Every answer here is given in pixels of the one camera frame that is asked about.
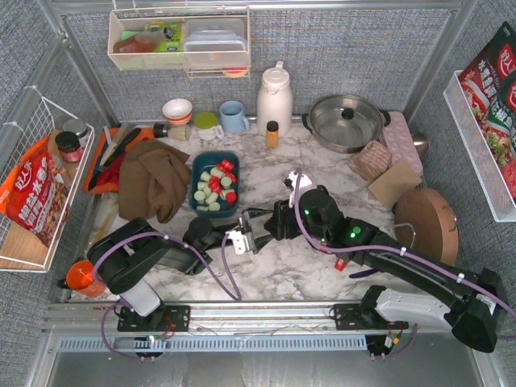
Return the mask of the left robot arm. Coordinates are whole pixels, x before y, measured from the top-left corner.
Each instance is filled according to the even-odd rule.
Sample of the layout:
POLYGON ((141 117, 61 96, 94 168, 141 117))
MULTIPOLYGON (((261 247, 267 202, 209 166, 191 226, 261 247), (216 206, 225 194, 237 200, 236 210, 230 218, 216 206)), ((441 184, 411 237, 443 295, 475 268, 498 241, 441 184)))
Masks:
POLYGON ((166 235, 137 218, 104 237, 86 253, 94 266, 94 279, 119 296, 130 312, 141 318, 159 322, 164 316, 164 303, 144 277, 157 265, 186 275, 197 275, 208 269, 212 258, 209 250, 230 243, 236 253, 257 253, 273 236, 256 239, 249 221, 270 215, 271 210, 250 208, 235 223, 215 226, 205 215, 194 218, 182 239, 166 235))

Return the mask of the red coffee capsule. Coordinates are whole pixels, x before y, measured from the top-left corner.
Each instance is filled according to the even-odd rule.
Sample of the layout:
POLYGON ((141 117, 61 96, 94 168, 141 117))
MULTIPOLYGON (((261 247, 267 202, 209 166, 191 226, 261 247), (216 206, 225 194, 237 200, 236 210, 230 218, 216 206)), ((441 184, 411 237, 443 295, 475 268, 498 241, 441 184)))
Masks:
POLYGON ((222 191, 219 177, 213 176, 208 182, 208 186, 212 191, 216 192, 217 194, 222 191))

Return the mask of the teal storage basket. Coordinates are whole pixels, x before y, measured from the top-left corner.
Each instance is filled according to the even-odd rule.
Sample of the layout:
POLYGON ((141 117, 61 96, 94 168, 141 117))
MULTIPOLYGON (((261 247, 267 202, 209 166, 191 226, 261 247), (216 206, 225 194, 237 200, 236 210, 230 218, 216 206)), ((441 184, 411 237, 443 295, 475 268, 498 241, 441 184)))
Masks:
POLYGON ((189 205, 208 218, 230 218, 239 203, 239 157, 233 152, 202 152, 191 168, 189 205))

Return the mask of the brown cloth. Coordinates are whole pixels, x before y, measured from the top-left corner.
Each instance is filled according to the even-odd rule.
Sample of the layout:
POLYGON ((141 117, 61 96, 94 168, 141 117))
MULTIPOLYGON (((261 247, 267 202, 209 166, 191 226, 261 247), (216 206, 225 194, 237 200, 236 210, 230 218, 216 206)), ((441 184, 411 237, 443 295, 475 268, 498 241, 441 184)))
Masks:
POLYGON ((119 217, 155 217, 168 223, 186 199, 189 154, 159 140, 145 140, 125 155, 119 172, 119 217))

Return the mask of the red cloth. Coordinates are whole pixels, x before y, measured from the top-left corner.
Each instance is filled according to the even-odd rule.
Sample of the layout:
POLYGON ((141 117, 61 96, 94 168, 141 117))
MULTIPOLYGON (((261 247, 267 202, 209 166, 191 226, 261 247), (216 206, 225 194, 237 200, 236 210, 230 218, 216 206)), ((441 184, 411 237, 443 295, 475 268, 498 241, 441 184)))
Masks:
POLYGON ((105 192, 119 191, 120 167, 114 166, 100 173, 95 188, 103 189, 105 192))

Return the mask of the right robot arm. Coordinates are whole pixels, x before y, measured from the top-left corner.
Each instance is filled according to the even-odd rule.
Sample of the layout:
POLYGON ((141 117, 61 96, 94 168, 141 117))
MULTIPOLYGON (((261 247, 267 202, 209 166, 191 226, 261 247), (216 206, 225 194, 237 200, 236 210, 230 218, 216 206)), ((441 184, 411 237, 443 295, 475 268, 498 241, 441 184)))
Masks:
POLYGON ((434 318, 462 344, 493 352, 505 316, 515 312, 496 272, 483 268, 474 273, 417 256, 371 223, 345 216, 322 185, 296 193, 295 198, 295 203, 275 203, 264 225, 274 239, 302 235, 319 251, 408 282, 425 295, 409 302, 406 296, 395 298, 384 286, 374 285, 363 306, 389 322, 429 325, 434 318))

